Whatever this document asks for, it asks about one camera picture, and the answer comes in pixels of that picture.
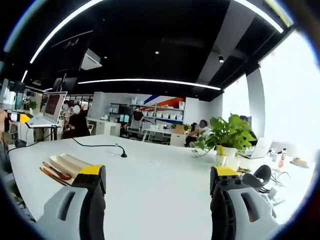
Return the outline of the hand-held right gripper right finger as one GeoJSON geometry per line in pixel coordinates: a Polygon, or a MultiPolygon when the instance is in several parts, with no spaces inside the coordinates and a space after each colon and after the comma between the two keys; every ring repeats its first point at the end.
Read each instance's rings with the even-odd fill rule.
{"type": "Polygon", "coordinates": [[[279,224],[273,207],[228,168],[210,168],[212,240],[269,240],[279,224]]]}

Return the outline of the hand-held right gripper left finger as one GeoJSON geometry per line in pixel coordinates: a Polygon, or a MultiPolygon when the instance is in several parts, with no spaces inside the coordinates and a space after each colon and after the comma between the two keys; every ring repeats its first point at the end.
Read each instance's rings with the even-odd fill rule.
{"type": "Polygon", "coordinates": [[[44,205],[36,225],[47,240],[103,240],[106,167],[85,167],[44,205]]]}

